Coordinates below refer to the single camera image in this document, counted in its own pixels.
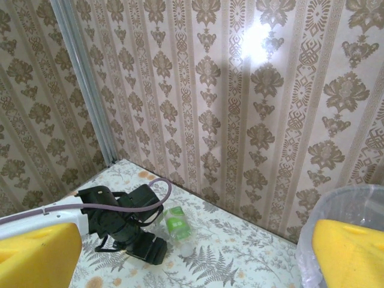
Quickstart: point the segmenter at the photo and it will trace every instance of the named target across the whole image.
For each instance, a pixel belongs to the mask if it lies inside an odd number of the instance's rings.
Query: wall
[[[120,157],[292,241],[383,181],[384,1],[73,5]]]
[[[0,4],[0,217],[60,199],[104,167],[48,0]]]

